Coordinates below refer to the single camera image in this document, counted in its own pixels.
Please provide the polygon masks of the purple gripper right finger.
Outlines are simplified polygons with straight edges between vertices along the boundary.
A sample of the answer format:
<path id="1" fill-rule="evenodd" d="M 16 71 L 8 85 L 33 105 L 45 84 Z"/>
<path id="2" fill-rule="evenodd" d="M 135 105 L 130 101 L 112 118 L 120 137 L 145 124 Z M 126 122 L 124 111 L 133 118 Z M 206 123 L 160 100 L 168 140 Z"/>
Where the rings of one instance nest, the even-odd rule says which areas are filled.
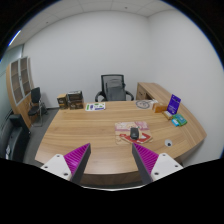
<path id="1" fill-rule="evenodd" d="M 182 169 L 167 153 L 157 154 L 136 143 L 132 144 L 132 154 L 144 185 Z"/>

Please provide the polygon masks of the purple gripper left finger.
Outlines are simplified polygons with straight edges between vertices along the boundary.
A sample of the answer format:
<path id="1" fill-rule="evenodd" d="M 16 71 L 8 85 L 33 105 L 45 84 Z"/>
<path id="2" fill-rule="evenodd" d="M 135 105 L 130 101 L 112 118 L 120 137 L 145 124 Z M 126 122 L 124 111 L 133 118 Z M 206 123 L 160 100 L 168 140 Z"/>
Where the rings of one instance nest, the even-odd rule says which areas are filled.
<path id="1" fill-rule="evenodd" d="M 90 154 L 91 145 L 85 144 L 66 155 L 56 154 L 42 166 L 42 169 L 65 180 L 79 184 Z"/>

